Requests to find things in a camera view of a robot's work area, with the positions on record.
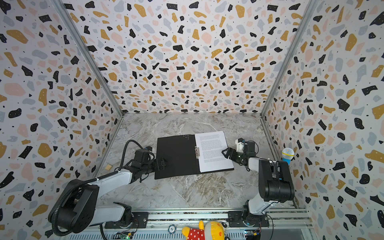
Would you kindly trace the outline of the orange folder black inside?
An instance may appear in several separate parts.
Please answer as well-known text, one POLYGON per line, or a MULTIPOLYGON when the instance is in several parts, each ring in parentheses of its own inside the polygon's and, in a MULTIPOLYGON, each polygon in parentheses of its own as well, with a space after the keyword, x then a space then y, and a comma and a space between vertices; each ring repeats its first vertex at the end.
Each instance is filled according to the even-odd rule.
POLYGON ((207 174, 199 172, 195 135, 158 138, 157 159, 167 160, 165 170, 155 172, 155 179, 207 174))

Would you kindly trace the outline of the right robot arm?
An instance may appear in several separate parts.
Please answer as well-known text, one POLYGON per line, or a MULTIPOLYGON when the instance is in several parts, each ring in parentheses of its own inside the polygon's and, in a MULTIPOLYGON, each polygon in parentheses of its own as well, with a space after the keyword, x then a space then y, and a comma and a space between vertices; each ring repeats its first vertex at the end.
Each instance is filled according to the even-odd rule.
POLYGON ((280 160, 271 160, 257 156, 259 146, 254 141, 240 138, 236 148, 227 148, 222 155, 248 172, 258 172, 258 193, 243 205, 241 219, 245 226, 261 225, 267 220, 267 210, 278 203, 292 201, 295 196, 294 184, 289 170, 289 164, 295 152, 284 148, 280 160))

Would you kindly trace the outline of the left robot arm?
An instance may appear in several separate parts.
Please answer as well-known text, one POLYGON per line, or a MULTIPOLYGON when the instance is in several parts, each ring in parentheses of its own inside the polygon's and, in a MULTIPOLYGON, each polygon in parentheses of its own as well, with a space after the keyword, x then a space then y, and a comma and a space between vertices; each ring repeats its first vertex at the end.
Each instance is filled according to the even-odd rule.
POLYGON ((49 213, 53 233, 62 237, 108 222, 121 228, 130 227, 134 219, 129 205, 119 202, 101 205, 99 199, 119 187, 142 182, 150 173, 163 171, 166 165, 164 158, 156 159, 154 153, 145 148, 137 150, 127 164, 121 160, 112 173, 86 181, 70 181, 49 213))

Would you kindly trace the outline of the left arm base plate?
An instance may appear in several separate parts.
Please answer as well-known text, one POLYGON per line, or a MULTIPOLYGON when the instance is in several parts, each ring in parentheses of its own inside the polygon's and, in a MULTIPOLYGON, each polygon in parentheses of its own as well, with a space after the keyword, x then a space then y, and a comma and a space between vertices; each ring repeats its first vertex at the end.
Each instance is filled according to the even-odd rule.
POLYGON ((145 229, 149 219, 149 212, 132 212, 130 217, 123 217, 117 222, 107 222, 104 227, 106 229, 135 230, 145 229))

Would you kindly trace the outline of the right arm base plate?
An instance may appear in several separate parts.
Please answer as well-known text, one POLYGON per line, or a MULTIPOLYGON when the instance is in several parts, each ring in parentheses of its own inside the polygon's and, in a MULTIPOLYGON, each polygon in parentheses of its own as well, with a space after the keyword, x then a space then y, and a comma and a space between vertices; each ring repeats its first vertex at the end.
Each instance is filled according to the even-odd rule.
POLYGON ((270 226, 267 215, 252 215, 242 211, 229 211, 227 222, 231 228, 265 228, 270 226))

